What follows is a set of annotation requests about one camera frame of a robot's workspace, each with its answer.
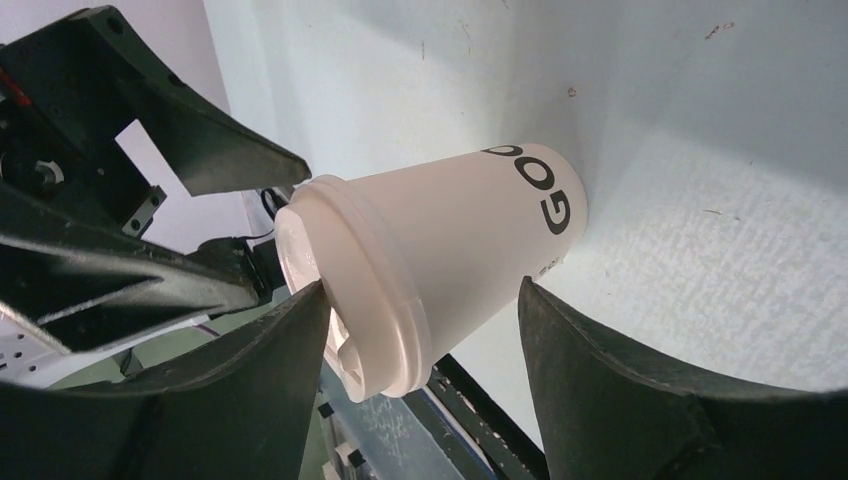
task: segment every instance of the scratch mark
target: scratch mark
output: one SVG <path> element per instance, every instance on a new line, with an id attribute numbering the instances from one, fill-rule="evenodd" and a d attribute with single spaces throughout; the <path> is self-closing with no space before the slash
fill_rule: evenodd
<path id="1" fill-rule="evenodd" d="M 716 25 L 715 28 L 706 37 L 704 37 L 704 40 L 709 40 L 709 39 L 713 38 L 713 35 L 715 35 L 715 33 L 718 31 L 719 28 L 721 28 L 721 27 Z"/>

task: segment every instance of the paper cup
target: paper cup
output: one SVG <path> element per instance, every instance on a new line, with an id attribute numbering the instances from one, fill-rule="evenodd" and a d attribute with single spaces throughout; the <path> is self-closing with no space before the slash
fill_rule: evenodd
<path id="1" fill-rule="evenodd" d="M 433 364 L 560 263 L 586 228 L 572 166 L 503 146 L 351 181 L 322 176 L 276 218 L 291 290 L 324 282 L 325 359 L 352 401 L 421 388 Z"/>

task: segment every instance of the white surface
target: white surface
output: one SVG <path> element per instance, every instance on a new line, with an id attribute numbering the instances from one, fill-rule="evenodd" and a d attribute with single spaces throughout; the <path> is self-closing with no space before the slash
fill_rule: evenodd
<path id="1" fill-rule="evenodd" d="M 321 278 L 330 292 L 324 358 L 352 401 L 423 387 L 525 275 L 544 275 L 583 234 L 586 194 L 568 162 L 541 145 L 494 152 L 322 176 L 277 215 L 286 283 Z"/>
<path id="2" fill-rule="evenodd" d="M 86 7 L 114 4 L 153 51 L 179 77 L 218 107 L 227 110 L 227 100 L 202 0 L 2 0 L 0 43 L 9 43 L 65 15 Z M 152 185 L 160 185 L 168 199 L 156 213 L 145 239 L 179 252 L 190 252 L 205 240 L 252 233 L 241 194 L 191 198 L 165 160 L 136 122 L 119 137 L 121 146 Z M 181 322 L 180 328 L 198 320 Z M 169 328 L 157 332 L 164 333 Z M 62 356 L 30 335 L 19 340 L 16 326 L 0 328 L 3 353 L 21 351 L 20 359 L 0 369 L 0 378 L 47 386 L 56 380 L 106 358 L 137 338 L 108 351 Z M 33 372 L 29 368 L 36 366 Z"/>
<path id="3" fill-rule="evenodd" d="M 233 113 L 316 174 L 551 146 L 591 213 L 544 286 L 722 373 L 848 383 L 848 3 L 206 5 Z M 539 442 L 514 305 L 453 353 Z"/>

